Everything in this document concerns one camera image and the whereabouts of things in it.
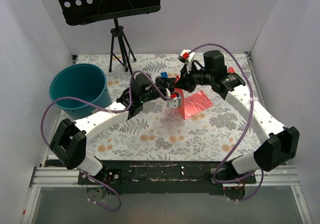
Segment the red plastic trash bag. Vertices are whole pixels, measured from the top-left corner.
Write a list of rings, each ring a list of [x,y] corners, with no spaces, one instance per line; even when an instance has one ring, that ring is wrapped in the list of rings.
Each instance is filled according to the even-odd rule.
[[[203,90],[192,95],[187,95],[187,92],[182,89],[174,90],[181,97],[181,106],[177,110],[185,120],[213,106]]]

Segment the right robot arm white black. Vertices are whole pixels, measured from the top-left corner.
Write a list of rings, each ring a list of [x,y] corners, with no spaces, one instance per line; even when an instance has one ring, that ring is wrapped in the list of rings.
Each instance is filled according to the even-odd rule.
[[[178,57],[184,66],[175,87],[192,92],[197,85],[211,89],[237,110],[254,130],[261,143],[254,151],[226,162],[222,170],[212,175],[216,183],[237,183],[253,171],[271,171],[296,156],[300,133],[296,127],[286,127],[275,119],[253,97],[249,82],[228,71],[224,55],[219,50],[203,54],[204,66],[196,68],[195,53],[184,49]]]

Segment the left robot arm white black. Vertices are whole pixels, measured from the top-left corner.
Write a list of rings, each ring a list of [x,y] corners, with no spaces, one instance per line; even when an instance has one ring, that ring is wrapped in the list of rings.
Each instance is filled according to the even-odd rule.
[[[133,73],[129,87],[106,108],[95,106],[97,112],[82,119],[62,120],[49,144],[50,150],[68,170],[78,169],[89,174],[95,184],[106,180],[102,162],[87,153],[87,142],[110,127],[126,122],[143,110],[146,102],[162,98],[175,108],[175,78],[158,76],[155,80],[142,72]]]

